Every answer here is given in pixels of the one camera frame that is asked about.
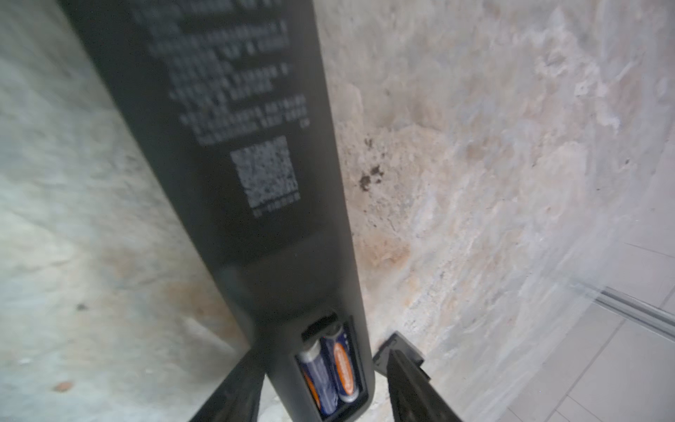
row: barcode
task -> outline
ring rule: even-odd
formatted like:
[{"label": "barcode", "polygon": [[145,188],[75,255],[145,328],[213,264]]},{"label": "barcode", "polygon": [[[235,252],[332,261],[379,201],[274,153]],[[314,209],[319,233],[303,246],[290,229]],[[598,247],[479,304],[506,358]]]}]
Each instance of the barcode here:
[{"label": "barcode", "polygon": [[[256,217],[262,215],[262,211],[273,211],[300,199],[297,192],[298,181],[293,171],[285,136],[232,151],[230,157],[237,167],[248,206],[254,209]],[[290,197],[294,201],[275,201],[275,204],[279,204],[278,207],[268,204],[267,207],[255,210],[282,197]]]}]

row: floor tile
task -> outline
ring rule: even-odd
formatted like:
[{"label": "floor tile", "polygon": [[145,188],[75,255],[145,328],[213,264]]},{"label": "floor tile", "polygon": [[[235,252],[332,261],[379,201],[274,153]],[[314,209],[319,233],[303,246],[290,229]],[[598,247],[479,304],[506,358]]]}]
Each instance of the floor tile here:
[{"label": "floor tile", "polygon": [[565,400],[558,407],[558,412],[569,422],[602,422],[569,397],[565,397]]},{"label": "floor tile", "polygon": [[621,321],[592,304],[511,404],[513,413],[523,422],[544,422]]},{"label": "floor tile", "polygon": [[629,244],[618,244],[607,286],[660,307],[675,287],[675,258]]},{"label": "floor tile", "polygon": [[499,418],[497,422],[522,422],[518,417],[510,410],[506,409],[506,412]]},{"label": "floor tile", "polygon": [[625,241],[675,257],[675,139],[666,144]]},{"label": "floor tile", "polygon": [[570,422],[558,412],[553,412],[548,422]]},{"label": "floor tile", "polygon": [[672,422],[675,343],[627,321],[569,396],[607,422]]},{"label": "floor tile", "polygon": [[665,312],[670,312],[675,315],[675,294],[672,294],[663,307]]}]

